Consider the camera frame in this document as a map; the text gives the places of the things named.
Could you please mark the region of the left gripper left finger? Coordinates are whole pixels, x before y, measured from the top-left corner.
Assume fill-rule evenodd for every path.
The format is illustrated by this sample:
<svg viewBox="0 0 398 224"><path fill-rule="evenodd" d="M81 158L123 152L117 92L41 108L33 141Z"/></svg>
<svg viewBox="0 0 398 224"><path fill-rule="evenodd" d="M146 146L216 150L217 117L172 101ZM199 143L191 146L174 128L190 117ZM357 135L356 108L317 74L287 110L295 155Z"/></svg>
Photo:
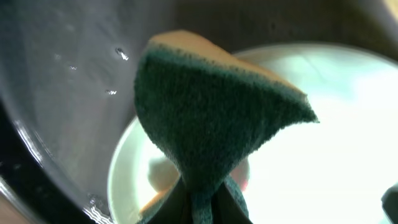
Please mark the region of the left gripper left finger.
<svg viewBox="0 0 398 224"><path fill-rule="evenodd" d="M190 194L179 178L160 208L151 216L147 224L192 224L192 203Z"/></svg>

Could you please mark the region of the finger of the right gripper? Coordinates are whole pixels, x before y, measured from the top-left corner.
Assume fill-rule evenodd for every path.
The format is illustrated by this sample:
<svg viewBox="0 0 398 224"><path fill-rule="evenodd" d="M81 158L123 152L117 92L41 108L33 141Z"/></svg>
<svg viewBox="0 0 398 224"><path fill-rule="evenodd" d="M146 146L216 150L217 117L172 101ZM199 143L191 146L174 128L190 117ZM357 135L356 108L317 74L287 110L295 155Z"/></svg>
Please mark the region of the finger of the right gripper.
<svg viewBox="0 0 398 224"><path fill-rule="evenodd" d="M397 224L397 219L398 219L397 194L398 194L397 184L395 184L386 190L381 199L384 213L386 214L387 218L392 224Z"/></svg>

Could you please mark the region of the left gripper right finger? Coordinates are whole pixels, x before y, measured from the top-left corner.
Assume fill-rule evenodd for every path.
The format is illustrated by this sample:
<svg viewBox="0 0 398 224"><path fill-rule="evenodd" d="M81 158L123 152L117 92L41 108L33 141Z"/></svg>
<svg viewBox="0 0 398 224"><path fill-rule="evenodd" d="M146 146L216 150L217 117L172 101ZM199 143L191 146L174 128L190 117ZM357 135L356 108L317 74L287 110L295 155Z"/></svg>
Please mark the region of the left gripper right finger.
<svg viewBox="0 0 398 224"><path fill-rule="evenodd" d="M225 183L214 194L214 224L252 224L235 202Z"/></svg>

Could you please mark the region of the mint plate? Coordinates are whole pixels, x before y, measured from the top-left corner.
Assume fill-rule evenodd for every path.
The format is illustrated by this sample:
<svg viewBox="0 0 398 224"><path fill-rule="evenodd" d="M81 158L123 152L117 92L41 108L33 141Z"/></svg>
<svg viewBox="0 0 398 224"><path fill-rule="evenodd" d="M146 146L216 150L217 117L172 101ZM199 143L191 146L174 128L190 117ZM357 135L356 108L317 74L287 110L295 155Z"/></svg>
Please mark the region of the mint plate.
<svg viewBox="0 0 398 224"><path fill-rule="evenodd" d="M279 44L239 52L304 92L318 120L281 129L230 177L252 223L391 223L382 196L397 184L397 63L340 45ZM142 211L179 178L136 116L108 174L115 223Z"/></svg>

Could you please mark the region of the green yellow sponge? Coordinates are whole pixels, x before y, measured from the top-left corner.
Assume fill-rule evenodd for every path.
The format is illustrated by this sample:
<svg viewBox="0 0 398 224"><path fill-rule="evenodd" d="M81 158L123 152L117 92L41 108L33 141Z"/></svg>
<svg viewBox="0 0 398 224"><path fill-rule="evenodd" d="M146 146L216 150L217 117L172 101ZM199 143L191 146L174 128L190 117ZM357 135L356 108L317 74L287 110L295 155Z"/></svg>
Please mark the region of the green yellow sponge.
<svg viewBox="0 0 398 224"><path fill-rule="evenodd" d="M231 171L281 129L318 120L293 84L185 30L149 39L134 92L140 124L190 194L193 223L214 223L214 194L223 183L249 218ZM143 209L142 223L175 184Z"/></svg>

